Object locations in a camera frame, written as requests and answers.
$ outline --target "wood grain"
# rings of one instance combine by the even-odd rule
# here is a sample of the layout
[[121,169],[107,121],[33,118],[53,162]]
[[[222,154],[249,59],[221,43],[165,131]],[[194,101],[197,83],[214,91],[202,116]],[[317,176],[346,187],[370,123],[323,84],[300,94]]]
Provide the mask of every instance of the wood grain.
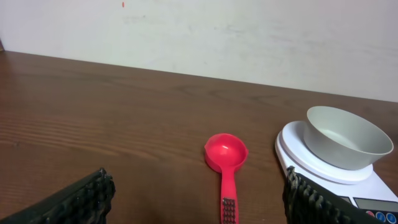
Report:
[[[398,141],[398,103],[13,52],[0,53],[0,218],[104,167],[110,223],[219,223],[220,177],[203,146],[240,137],[241,223],[285,223],[277,133],[315,105],[356,113]],[[398,194],[398,152],[374,169]]]

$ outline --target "digital kitchen scale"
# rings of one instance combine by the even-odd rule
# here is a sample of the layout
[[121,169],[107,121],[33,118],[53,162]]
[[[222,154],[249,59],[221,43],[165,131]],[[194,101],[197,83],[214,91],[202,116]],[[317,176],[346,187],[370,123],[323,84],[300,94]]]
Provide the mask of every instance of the digital kitchen scale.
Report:
[[373,171],[373,165],[360,170],[345,170],[324,162],[305,145],[305,125],[304,121],[287,124],[275,141],[275,150],[285,175],[287,168],[294,166],[297,173],[380,221],[397,223],[398,197]]

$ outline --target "metal bowl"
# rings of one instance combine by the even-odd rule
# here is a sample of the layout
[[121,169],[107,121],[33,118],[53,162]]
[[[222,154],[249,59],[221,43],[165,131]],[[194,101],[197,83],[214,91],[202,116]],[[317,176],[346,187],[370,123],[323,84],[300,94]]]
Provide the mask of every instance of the metal bowl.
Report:
[[353,113],[328,106],[307,111],[304,141],[325,162],[362,169],[392,152],[391,139],[376,125]]

